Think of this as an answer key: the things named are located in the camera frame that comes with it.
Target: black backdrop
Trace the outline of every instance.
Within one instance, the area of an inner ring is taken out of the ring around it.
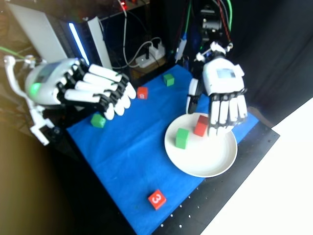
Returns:
[[[193,0],[194,6],[201,1],[210,0]],[[313,1],[231,1],[234,49],[230,58],[246,73],[248,105],[277,124],[313,97]],[[150,2],[152,29],[171,48],[185,2]]]

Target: gray panel on robotic hand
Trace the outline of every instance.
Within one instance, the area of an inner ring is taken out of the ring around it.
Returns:
[[[278,138],[264,124],[256,124],[238,144],[234,165],[222,175],[204,179],[153,234],[201,234]]]

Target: white plate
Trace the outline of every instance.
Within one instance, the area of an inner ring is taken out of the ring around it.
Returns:
[[[227,171],[236,160],[237,141],[232,132],[223,137],[209,138],[193,133],[200,115],[184,114],[175,119],[167,128],[164,138],[165,150],[172,161],[183,172],[197,177],[213,177]],[[186,149],[175,146],[176,132],[179,128],[189,130]]]

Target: red block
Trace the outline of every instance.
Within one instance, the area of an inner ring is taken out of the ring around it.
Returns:
[[[200,115],[197,125],[194,129],[194,134],[197,136],[204,136],[205,134],[205,130],[207,128],[208,125],[208,118],[205,116]]]
[[[148,98],[148,88],[147,87],[138,87],[137,98],[138,99],[147,99]]]
[[[166,202],[166,198],[159,189],[152,193],[148,199],[156,210],[158,210]]]

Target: light strip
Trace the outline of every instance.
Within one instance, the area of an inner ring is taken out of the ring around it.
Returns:
[[[78,48],[80,50],[80,53],[82,54],[82,57],[85,59],[86,63],[89,65],[88,57],[87,57],[87,55],[85,53],[85,50],[83,48],[83,45],[82,45],[82,43],[81,43],[81,41],[80,41],[80,39],[78,37],[78,34],[77,34],[77,31],[76,31],[76,28],[75,28],[74,24],[73,23],[68,23],[68,25],[69,25],[70,30],[72,31],[72,34],[73,34],[74,39],[76,41],[76,44],[77,44],[77,46],[78,46]]]

